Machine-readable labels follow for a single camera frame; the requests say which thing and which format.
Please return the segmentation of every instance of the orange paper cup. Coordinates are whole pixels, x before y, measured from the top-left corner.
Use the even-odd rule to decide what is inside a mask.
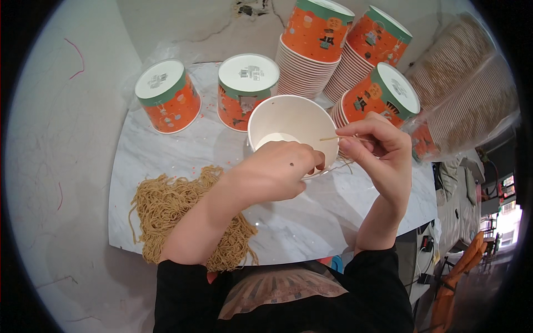
[[[400,127],[420,112],[420,102],[409,81],[396,68],[380,62],[346,93],[342,110],[348,123],[364,119],[373,111]]]
[[[328,0],[297,0],[281,40],[294,52],[321,62],[341,57],[354,13]]]
[[[346,42],[371,65],[386,62],[396,66],[412,38],[397,20],[370,6],[355,23]]]
[[[200,96],[177,59],[148,68],[135,84],[135,95],[154,129],[163,134],[186,129],[200,112]]]
[[[266,56],[250,53],[226,59],[219,67],[220,121],[234,131],[246,132],[253,110],[276,95],[278,80],[278,65]]]

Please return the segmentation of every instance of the barcode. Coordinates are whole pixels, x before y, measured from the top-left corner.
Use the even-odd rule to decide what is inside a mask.
[[[167,77],[168,77],[167,73],[152,76],[152,79],[148,81],[148,85],[150,86],[150,89],[158,88],[161,85],[161,83],[163,83],[167,79]]]

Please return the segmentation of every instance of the human hand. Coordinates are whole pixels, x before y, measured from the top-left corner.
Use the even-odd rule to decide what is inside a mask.
[[[355,134],[371,141],[351,137]],[[349,136],[339,141],[341,150],[367,172],[376,190],[403,216],[411,191],[410,136],[375,112],[339,128],[337,135]]]
[[[221,179],[236,188],[243,207],[292,199],[305,190],[301,181],[325,167],[324,153],[296,141],[271,141],[229,170]]]

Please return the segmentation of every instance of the left hand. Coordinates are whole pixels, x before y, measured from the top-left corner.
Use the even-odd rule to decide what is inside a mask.
[[[325,159],[324,153],[308,144],[271,141],[229,170],[220,182],[234,187],[233,193],[244,208],[292,199],[305,190],[302,177],[312,175],[315,167],[324,169]]]

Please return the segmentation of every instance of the tan yarn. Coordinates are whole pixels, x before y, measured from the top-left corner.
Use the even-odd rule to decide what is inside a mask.
[[[137,209],[141,220],[142,235],[139,241],[144,242],[144,260],[148,263],[159,262],[166,237],[187,211],[215,185],[222,173],[222,167],[210,165],[204,167],[200,176],[193,181],[185,177],[169,178],[163,174],[157,179],[141,182],[131,202],[135,205],[130,210],[128,221],[133,232],[133,242],[136,243],[130,216]],[[256,254],[248,246],[248,240],[255,234],[257,228],[239,213],[231,220],[215,251],[207,260],[207,270],[232,271],[246,258],[247,253],[252,256],[252,264],[259,265]]]

